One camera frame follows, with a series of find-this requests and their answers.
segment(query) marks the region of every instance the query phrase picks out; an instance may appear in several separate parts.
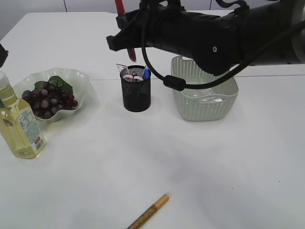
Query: grape bunch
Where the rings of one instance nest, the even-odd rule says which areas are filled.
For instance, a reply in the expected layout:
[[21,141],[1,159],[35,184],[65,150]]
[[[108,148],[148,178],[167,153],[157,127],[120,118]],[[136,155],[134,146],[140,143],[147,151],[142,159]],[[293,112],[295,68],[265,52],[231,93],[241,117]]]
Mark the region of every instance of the grape bunch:
[[24,91],[22,99],[30,104],[35,116],[44,119],[53,117],[59,110],[72,110],[78,105],[67,89],[60,89],[49,82],[44,82],[41,90]]

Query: wavy white bowl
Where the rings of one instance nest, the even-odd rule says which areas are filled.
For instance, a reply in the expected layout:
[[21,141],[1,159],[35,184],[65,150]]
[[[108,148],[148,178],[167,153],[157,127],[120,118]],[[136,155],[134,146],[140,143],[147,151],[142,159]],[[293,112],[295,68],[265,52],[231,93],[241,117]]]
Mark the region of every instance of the wavy white bowl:
[[39,120],[47,121],[50,123],[71,116],[81,108],[84,96],[87,94],[90,85],[90,78],[88,75],[75,69],[52,68],[40,73],[31,74],[13,87],[17,97],[21,98],[22,93],[25,90],[34,90],[34,84],[37,81],[48,81],[54,75],[60,76],[64,81],[73,87],[73,94],[75,99],[78,101],[78,106],[71,111],[60,110],[52,118],[49,119],[36,117]]

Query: oil bottle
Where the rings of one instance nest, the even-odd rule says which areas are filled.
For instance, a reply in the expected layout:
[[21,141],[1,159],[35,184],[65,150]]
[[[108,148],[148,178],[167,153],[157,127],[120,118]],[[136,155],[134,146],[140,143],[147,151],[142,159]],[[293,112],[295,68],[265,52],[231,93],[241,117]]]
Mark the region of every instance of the oil bottle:
[[17,98],[3,72],[0,72],[0,133],[19,158],[36,158],[46,145],[31,106]]

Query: plastic basket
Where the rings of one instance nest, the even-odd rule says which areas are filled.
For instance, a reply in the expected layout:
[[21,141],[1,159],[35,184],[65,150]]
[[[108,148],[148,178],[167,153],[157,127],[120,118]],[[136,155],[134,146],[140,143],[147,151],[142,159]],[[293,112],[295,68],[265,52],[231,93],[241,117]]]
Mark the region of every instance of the plastic basket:
[[[173,76],[185,79],[189,84],[212,82],[220,76],[205,73],[195,61],[184,60],[181,56],[172,59]],[[210,89],[184,89],[173,91],[181,116],[188,121],[213,121],[224,118],[231,110],[237,95],[238,86],[234,78]]]

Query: blue marker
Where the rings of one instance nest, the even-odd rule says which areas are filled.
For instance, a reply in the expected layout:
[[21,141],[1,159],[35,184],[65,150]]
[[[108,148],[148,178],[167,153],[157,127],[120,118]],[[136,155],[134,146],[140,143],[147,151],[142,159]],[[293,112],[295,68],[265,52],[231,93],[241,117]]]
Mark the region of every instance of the blue marker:
[[143,79],[143,80],[148,79],[150,71],[151,71],[151,70],[149,70],[149,68],[148,68],[147,66],[145,66],[144,72],[143,72],[143,76],[142,76],[142,79]]

